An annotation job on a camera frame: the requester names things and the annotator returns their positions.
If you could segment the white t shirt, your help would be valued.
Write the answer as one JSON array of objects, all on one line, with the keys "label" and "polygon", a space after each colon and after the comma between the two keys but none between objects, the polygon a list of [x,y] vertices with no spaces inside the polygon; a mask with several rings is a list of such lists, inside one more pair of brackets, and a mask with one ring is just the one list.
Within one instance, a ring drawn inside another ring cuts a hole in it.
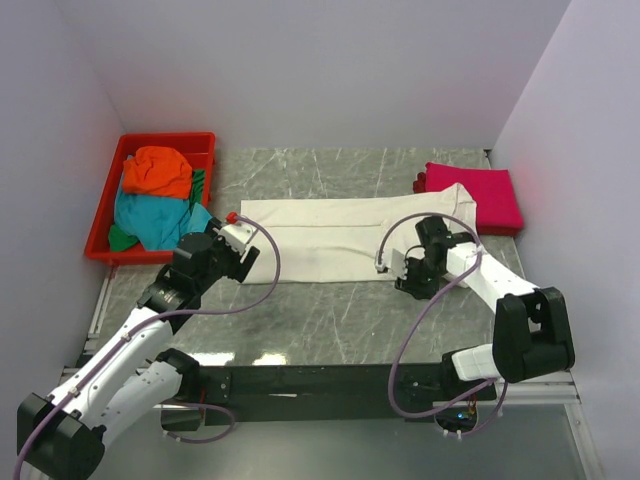
[{"label": "white t shirt", "polygon": [[396,197],[244,200],[240,214],[265,227],[281,257],[281,283],[386,281],[375,268],[382,238],[415,213],[447,214],[476,226],[476,202],[463,185]]}]

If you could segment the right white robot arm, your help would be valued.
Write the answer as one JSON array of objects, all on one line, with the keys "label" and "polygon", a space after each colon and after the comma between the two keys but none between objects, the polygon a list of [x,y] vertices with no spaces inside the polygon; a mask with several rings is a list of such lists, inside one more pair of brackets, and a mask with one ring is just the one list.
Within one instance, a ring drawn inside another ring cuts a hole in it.
[{"label": "right white robot arm", "polygon": [[467,227],[457,233],[447,217],[427,216],[415,225],[420,258],[395,251],[391,269],[396,289],[433,307],[450,286],[466,285],[493,312],[490,342],[443,355],[439,387],[460,399],[475,382],[502,379],[508,383],[567,371],[575,349],[564,295],[555,287],[538,287],[485,252]]}]

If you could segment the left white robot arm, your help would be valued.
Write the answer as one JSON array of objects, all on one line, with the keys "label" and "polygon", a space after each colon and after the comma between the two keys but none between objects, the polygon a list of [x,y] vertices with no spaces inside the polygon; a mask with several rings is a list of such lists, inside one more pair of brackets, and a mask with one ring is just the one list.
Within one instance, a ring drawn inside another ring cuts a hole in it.
[{"label": "left white robot arm", "polygon": [[152,407],[201,412],[206,385],[192,356],[165,345],[218,280],[243,282],[260,251],[246,222],[184,236],[171,262],[143,291],[120,329],[75,374],[17,411],[14,478],[25,464],[52,479],[87,479],[107,448]]}]

